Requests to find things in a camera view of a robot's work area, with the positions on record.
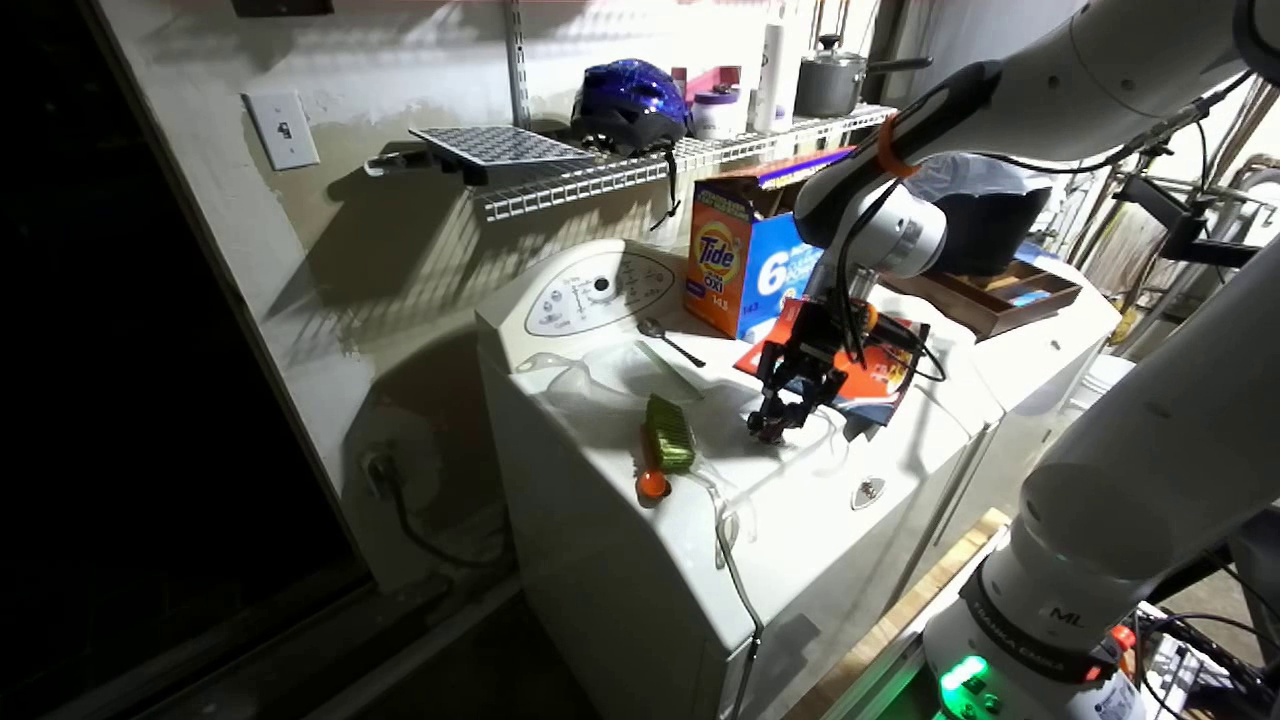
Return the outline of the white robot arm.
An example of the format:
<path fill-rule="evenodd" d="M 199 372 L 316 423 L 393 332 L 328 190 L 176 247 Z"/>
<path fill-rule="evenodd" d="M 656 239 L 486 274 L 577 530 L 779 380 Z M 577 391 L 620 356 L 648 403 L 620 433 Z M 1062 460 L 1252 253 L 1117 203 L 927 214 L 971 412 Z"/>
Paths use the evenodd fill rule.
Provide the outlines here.
<path fill-rule="evenodd" d="M 1230 79 L 1276 79 L 1280 0 L 1084 0 L 1034 45 L 971 60 L 915 96 L 878 147 L 798 195 L 798 228 L 825 253 L 798 334 L 761 360 L 771 391 L 761 435 L 836 395 L 862 348 L 862 273 L 922 273 L 923 255 L 878 228 L 915 154 L 1006 165 L 1122 153 Z M 1246 247 L 1237 274 L 1185 315 L 1028 472 L 1014 540 L 980 563 L 963 609 L 1010 658 L 1045 678 L 1094 667 L 1104 633 L 1147 593 L 1276 501 L 1280 274 Z"/>

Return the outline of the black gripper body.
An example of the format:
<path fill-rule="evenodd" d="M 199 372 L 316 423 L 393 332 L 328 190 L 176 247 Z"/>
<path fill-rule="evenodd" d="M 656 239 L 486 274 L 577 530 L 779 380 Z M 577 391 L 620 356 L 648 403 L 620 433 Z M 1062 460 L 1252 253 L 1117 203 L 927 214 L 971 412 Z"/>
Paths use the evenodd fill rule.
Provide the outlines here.
<path fill-rule="evenodd" d="M 864 399 L 880 391 L 880 375 L 846 348 L 833 308 L 799 296 L 784 299 L 784 310 L 761 340 L 761 385 L 770 391 L 821 399 Z"/>

